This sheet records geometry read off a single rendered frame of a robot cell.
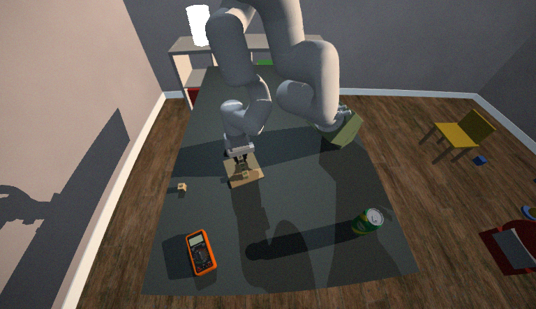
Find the orange digital multimeter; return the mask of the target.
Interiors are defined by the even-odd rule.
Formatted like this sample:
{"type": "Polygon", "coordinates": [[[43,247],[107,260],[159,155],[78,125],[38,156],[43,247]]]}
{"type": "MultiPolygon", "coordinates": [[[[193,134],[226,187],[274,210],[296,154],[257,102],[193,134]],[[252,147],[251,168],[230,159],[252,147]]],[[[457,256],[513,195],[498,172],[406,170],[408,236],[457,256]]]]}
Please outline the orange digital multimeter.
{"type": "Polygon", "coordinates": [[[186,244],[195,275],[202,276],[216,268],[216,261],[203,229],[186,236],[186,244]]]}

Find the green and yellow drink can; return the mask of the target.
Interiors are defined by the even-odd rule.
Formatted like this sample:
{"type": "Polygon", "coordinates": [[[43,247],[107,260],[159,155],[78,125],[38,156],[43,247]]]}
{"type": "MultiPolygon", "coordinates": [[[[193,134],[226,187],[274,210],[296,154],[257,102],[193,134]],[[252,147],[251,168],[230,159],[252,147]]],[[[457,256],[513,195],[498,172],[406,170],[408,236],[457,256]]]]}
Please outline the green and yellow drink can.
{"type": "Polygon", "coordinates": [[[367,209],[352,220],[351,227],[355,234],[365,236],[380,228],[383,216],[377,209],[367,209]]]}

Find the tan square mat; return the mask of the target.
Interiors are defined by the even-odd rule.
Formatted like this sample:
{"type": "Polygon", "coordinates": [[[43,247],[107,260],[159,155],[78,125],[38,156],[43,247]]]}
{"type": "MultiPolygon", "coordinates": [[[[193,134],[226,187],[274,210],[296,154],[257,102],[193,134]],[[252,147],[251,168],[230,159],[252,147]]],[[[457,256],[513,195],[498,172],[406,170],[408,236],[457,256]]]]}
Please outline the tan square mat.
{"type": "Polygon", "coordinates": [[[228,174],[228,178],[230,180],[230,184],[232,188],[235,188],[237,186],[244,185],[245,183],[252,182],[254,180],[260,179],[262,177],[265,177],[262,173],[262,170],[260,169],[260,166],[253,154],[253,152],[247,154],[247,159],[245,163],[246,170],[248,170],[249,178],[243,179],[241,175],[241,171],[239,168],[239,164],[234,161],[233,158],[224,160],[223,161],[225,165],[226,172],[228,174]]]}

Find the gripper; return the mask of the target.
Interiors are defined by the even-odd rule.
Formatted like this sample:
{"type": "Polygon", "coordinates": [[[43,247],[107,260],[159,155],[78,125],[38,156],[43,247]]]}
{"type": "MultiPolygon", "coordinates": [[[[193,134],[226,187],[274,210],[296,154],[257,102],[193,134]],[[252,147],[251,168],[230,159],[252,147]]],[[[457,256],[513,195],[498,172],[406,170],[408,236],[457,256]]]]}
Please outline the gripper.
{"type": "MultiPolygon", "coordinates": [[[[247,138],[247,140],[248,140],[248,143],[251,142],[249,135],[246,134],[246,138],[247,138]]],[[[224,145],[225,145],[225,147],[226,147],[226,148],[225,148],[226,150],[225,150],[225,152],[224,152],[223,155],[224,155],[224,157],[228,157],[229,155],[228,155],[228,150],[227,150],[227,148],[230,148],[231,145],[230,145],[230,141],[229,141],[229,139],[225,136],[225,133],[224,133],[223,139],[224,139],[224,145]],[[227,153],[226,153],[226,152],[227,152],[227,153]]],[[[243,157],[244,157],[244,162],[246,162],[247,154],[244,154],[243,157]]],[[[234,161],[237,162],[237,164],[239,164],[239,161],[238,161],[237,156],[236,156],[236,157],[233,157],[233,158],[234,158],[234,161]]]]}

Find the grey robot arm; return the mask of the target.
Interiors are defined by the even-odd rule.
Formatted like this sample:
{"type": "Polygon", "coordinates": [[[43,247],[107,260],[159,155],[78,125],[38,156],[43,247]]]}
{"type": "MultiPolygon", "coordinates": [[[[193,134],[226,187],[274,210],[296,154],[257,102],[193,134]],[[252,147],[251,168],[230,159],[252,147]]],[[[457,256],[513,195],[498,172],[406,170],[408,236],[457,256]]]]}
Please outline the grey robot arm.
{"type": "Polygon", "coordinates": [[[299,0],[222,0],[205,24],[205,35],[224,82],[230,87],[245,85],[251,99],[246,110],[238,100],[221,105],[230,158],[255,151],[246,134],[259,135],[272,109],[269,89],[255,73],[244,35],[255,10],[274,70],[286,79],[276,92],[279,107],[326,133],[337,130],[344,116],[351,115],[350,110],[343,111],[346,105],[338,104],[338,53],[327,41],[304,39],[299,0]]]}

